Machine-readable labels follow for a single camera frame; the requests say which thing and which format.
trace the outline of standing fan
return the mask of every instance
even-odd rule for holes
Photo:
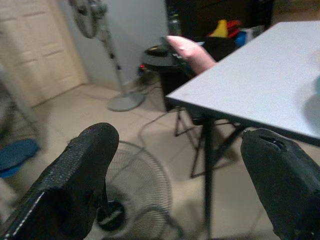
[[[145,96],[139,92],[128,92],[124,86],[120,74],[121,67],[117,61],[115,48],[107,26],[107,5],[100,0],[69,0],[69,3],[72,6],[74,20],[81,33],[86,38],[97,37],[102,42],[116,69],[121,95],[112,98],[108,103],[108,108],[115,112],[124,112],[136,108],[144,101]]]
[[[172,196],[168,177],[143,148],[119,142],[106,173],[106,195],[109,213],[98,211],[95,224],[100,229],[92,228],[87,239],[97,239],[97,235],[105,240],[183,238],[181,227],[169,215]]]

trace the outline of white door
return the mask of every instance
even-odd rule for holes
[[[48,1],[0,0],[0,61],[30,106],[84,81]]]

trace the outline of blue mat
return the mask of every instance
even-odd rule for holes
[[[7,178],[19,171],[23,163],[39,150],[33,139],[23,139],[8,144],[0,150],[0,178]]]

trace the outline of wall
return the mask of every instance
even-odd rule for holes
[[[164,0],[103,0],[108,7],[107,18],[116,55],[122,66],[125,82],[137,78],[142,52],[160,43],[168,33]],[[109,88],[117,86],[111,60],[97,39],[83,37],[74,23],[67,0],[58,0],[65,15],[89,80]]]

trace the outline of yellow object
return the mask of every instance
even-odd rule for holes
[[[219,38],[227,38],[228,37],[228,28],[227,28],[227,20],[219,20],[218,26],[213,31],[210,37],[219,37]]]

